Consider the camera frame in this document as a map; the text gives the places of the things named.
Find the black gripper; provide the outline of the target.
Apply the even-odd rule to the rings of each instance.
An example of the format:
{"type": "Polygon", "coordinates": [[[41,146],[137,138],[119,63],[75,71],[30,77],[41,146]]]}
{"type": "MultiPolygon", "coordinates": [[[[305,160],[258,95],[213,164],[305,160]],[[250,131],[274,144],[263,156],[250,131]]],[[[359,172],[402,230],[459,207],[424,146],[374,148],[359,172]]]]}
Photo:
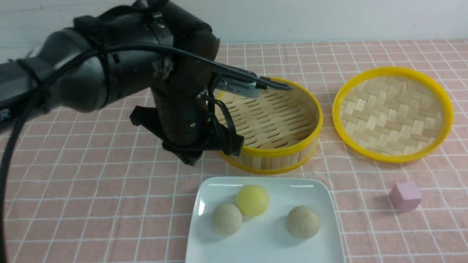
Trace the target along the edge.
{"type": "Polygon", "coordinates": [[[188,94],[175,88],[151,88],[155,107],[136,106],[130,115],[162,141],[163,149],[184,164],[194,166],[205,151],[221,151],[239,156],[244,137],[236,133],[229,110],[213,91],[188,94]]]}

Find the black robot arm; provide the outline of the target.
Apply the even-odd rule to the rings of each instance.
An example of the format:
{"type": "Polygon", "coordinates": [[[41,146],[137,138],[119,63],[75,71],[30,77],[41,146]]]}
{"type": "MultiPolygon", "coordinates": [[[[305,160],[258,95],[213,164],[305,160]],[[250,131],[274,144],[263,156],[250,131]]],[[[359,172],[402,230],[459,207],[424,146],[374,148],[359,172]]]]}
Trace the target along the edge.
{"type": "Polygon", "coordinates": [[[39,54],[1,64],[1,132],[12,131],[1,167],[10,164],[26,121],[63,106],[100,110],[150,88],[155,107],[130,115],[163,148],[194,166],[204,151],[237,156],[244,138],[213,91],[222,80],[246,82],[215,62],[220,40],[206,22],[169,0],[137,0],[105,13],[76,17],[52,33],[39,54]]]}

